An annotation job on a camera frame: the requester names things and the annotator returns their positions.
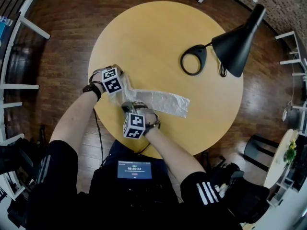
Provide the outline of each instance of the black sleeve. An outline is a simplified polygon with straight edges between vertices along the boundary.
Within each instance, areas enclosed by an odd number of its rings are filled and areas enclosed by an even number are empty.
[[[180,186],[186,217],[202,219],[207,229],[242,230],[204,172],[190,174]]]
[[[190,174],[180,186],[182,200],[193,205],[212,205],[221,198],[204,172]]]
[[[77,194],[78,155],[61,140],[49,144],[27,205],[27,229],[50,229],[68,216]]]

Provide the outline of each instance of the round wooden table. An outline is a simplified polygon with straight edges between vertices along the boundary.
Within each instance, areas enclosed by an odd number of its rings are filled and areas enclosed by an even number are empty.
[[[158,114],[161,131],[195,155],[216,143],[232,125],[242,100],[243,76],[236,78],[228,73],[222,78],[211,46],[207,48],[205,68],[197,76],[185,74],[179,59],[186,49],[205,45],[222,33],[217,22],[193,7],[168,1],[144,3],[126,10],[103,30],[93,48],[88,74],[117,64],[135,89],[189,98],[187,118]],[[195,59],[186,57],[185,65],[192,63]],[[145,138],[123,137],[124,115],[108,94],[103,94],[95,110],[122,144],[134,151],[148,144]],[[143,155],[161,158],[152,146]]]

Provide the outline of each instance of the black wristband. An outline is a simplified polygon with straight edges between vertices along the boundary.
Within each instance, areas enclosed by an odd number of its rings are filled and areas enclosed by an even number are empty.
[[[144,130],[143,135],[145,136],[149,132],[149,130],[151,130],[152,128],[154,128],[156,126],[158,126],[158,129],[160,129],[160,125],[161,124],[160,124],[159,121],[157,121],[156,123],[154,123],[152,125],[146,125],[146,129]]]
[[[98,87],[94,85],[93,83],[90,83],[89,85],[83,88],[83,93],[89,92],[89,91],[93,91],[97,95],[97,99],[98,99],[97,101],[99,101],[99,99],[101,98],[101,92],[98,89]]]

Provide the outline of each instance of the plastic bag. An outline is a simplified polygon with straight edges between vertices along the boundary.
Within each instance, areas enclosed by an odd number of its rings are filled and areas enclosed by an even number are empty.
[[[110,95],[111,102],[117,105],[122,105],[126,101],[143,102],[150,104],[156,111],[187,117],[189,99],[168,92],[133,89],[126,73],[121,76],[121,82],[124,89],[121,92]]]

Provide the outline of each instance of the striped sleeve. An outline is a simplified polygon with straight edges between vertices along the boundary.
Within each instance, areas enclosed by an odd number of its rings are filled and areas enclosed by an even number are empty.
[[[180,186],[182,200],[187,204],[213,205],[221,198],[208,180],[204,172],[195,172],[189,175]]]

